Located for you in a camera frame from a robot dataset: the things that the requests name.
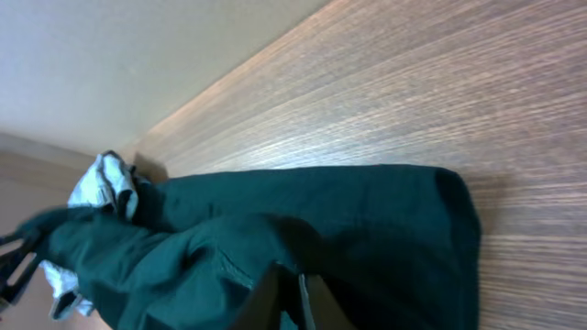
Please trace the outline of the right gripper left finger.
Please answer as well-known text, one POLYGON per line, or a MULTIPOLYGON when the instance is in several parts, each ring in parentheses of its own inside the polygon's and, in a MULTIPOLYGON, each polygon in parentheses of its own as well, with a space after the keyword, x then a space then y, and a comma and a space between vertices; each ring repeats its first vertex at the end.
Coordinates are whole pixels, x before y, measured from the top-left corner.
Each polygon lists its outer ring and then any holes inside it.
POLYGON ((279 330, 281 328, 282 265, 272 263, 239 308, 229 330, 279 330))

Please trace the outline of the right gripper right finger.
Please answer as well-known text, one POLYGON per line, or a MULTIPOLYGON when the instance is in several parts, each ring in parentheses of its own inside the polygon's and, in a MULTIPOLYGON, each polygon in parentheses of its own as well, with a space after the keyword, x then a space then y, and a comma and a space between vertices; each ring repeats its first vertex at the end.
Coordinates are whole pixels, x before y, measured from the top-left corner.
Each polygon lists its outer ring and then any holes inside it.
POLYGON ((298 278, 306 330, 357 330, 318 275, 298 278))

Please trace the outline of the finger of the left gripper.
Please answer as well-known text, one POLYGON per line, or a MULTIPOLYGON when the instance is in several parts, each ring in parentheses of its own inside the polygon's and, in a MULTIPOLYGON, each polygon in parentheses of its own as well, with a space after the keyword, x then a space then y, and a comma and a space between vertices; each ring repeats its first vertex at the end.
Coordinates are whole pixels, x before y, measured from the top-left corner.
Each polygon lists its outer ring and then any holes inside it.
POLYGON ((34 252, 39 242, 39 233, 29 236, 12 233, 1 237, 1 306, 11 307, 18 303, 40 263, 34 252))

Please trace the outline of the black shorts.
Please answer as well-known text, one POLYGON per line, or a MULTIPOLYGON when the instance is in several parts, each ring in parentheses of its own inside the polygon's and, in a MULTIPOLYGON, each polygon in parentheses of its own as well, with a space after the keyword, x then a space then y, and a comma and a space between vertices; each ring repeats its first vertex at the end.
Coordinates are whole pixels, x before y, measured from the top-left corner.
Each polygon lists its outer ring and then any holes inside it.
POLYGON ((301 328, 321 277, 360 329, 474 329, 481 226, 458 173, 371 165, 219 172, 138 188, 126 220, 57 208, 23 225, 114 329, 226 329, 263 275, 301 328))

